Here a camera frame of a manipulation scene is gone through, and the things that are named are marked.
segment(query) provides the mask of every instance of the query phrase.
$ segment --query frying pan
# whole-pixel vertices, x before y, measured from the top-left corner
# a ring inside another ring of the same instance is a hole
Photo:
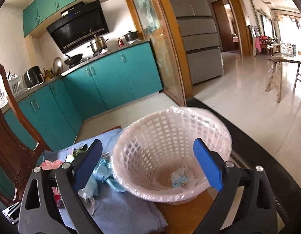
[[[82,56],[83,56],[83,54],[77,54],[77,55],[74,55],[74,56],[72,56],[72,57],[70,57],[70,56],[67,55],[67,54],[65,54],[65,55],[68,57],[68,59],[65,60],[64,62],[65,62],[68,66],[73,65],[73,64],[75,64],[75,63],[78,63],[79,61],[81,61]]]

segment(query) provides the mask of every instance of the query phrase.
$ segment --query pink towel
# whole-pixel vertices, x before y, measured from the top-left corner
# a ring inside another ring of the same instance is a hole
[[[260,38],[256,37],[255,38],[255,48],[257,48],[259,50],[259,53],[261,53],[261,45],[260,45]]]

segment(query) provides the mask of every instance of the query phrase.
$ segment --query doorway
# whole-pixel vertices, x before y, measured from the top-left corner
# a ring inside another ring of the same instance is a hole
[[[211,3],[218,24],[222,52],[240,52],[237,25],[228,0]]]

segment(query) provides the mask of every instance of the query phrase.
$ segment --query silver screw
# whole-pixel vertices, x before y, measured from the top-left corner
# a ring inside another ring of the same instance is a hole
[[[234,167],[234,163],[232,161],[227,161],[225,162],[225,165],[228,167],[228,168],[233,168]]]
[[[38,172],[40,172],[41,171],[41,167],[36,167],[36,168],[34,168],[34,173],[38,173]]]
[[[65,163],[62,164],[63,169],[67,169],[69,167],[70,167],[70,162],[65,162]]]
[[[263,167],[260,166],[260,165],[257,165],[255,168],[256,168],[256,170],[257,170],[258,172],[262,172],[262,171],[263,171]]]

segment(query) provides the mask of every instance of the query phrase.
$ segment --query seasoning bottle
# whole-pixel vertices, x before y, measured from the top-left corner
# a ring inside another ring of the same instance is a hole
[[[124,46],[123,41],[120,37],[118,38],[118,46]]]

